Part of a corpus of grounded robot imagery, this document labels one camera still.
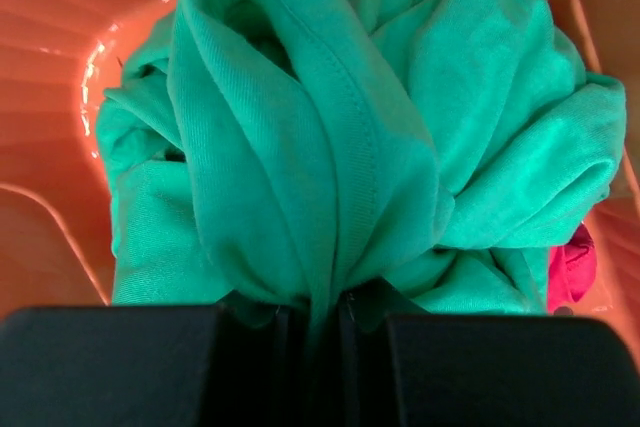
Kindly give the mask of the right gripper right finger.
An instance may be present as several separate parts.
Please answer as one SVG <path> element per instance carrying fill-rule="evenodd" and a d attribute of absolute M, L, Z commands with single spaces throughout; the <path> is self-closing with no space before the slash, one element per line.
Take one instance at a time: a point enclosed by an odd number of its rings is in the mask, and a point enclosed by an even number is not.
<path fill-rule="evenodd" d="M 349 426 L 635 426 L 639 373 L 580 317 L 338 310 Z"/>

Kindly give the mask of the red tank top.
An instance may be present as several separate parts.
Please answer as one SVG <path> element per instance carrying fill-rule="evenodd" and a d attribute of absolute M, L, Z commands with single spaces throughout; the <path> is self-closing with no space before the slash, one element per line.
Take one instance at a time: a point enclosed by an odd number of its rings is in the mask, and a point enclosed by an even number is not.
<path fill-rule="evenodd" d="M 596 272 L 595 243 L 581 223 L 567 244 L 550 249 L 547 311 L 578 303 L 593 286 Z"/>

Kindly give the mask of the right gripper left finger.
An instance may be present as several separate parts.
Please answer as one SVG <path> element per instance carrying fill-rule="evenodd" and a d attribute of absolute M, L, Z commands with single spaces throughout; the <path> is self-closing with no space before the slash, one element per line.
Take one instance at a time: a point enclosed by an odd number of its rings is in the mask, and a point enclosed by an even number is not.
<path fill-rule="evenodd" d="M 1 422 L 303 426 L 294 326 L 254 302 L 23 309 L 1 325 Z"/>

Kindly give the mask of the green tank top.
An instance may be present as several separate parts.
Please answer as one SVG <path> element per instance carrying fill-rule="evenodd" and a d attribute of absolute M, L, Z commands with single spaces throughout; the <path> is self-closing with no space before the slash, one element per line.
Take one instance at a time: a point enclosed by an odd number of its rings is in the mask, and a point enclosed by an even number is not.
<path fill-rule="evenodd" d="M 96 123 L 113 300 L 540 314 L 625 117 L 546 0 L 177 0 Z"/>

